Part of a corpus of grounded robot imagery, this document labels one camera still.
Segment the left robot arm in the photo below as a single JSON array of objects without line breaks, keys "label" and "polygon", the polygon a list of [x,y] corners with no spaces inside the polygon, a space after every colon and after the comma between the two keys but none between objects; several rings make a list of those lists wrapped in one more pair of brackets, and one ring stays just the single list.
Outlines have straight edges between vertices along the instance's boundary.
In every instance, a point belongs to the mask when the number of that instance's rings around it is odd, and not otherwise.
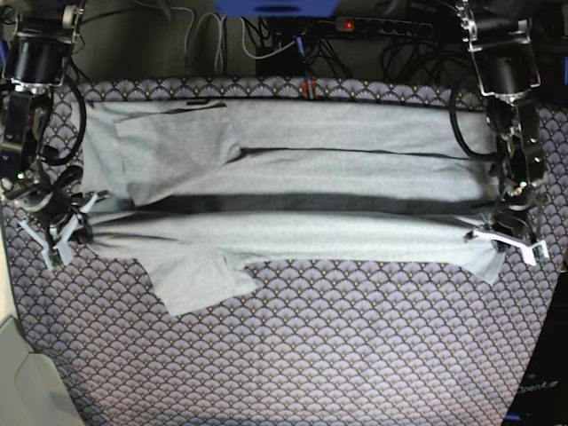
[{"label": "left robot arm", "polygon": [[538,190],[546,174],[533,98],[541,79],[532,45],[532,20],[520,7],[506,10],[493,1],[458,1],[454,9],[478,90],[486,100],[485,120],[494,150],[476,152],[462,135],[456,106],[462,83],[450,95],[450,123],[462,151],[473,160],[487,162],[490,176],[497,181],[485,224],[467,237],[488,239],[498,247],[525,248],[541,256],[540,225],[529,217],[531,209],[541,205]]}]

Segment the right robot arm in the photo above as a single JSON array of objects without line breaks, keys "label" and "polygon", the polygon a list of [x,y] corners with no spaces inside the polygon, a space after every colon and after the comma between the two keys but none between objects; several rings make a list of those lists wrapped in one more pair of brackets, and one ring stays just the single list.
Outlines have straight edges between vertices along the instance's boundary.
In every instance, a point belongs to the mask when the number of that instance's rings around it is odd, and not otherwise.
[{"label": "right robot arm", "polygon": [[[11,15],[10,42],[1,42],[1,196],[15,201],[42,232],[39,241],[54,250],[70,240],[88,244],[92,230],[88,199],[67,188],[83,174],[72,161],[81,148],[87,106],[67,74],[85,12],[84,1],[3,1]],[[66,154],[47,145],[54,94],[67,88],[79,112],[75,141]]]}]

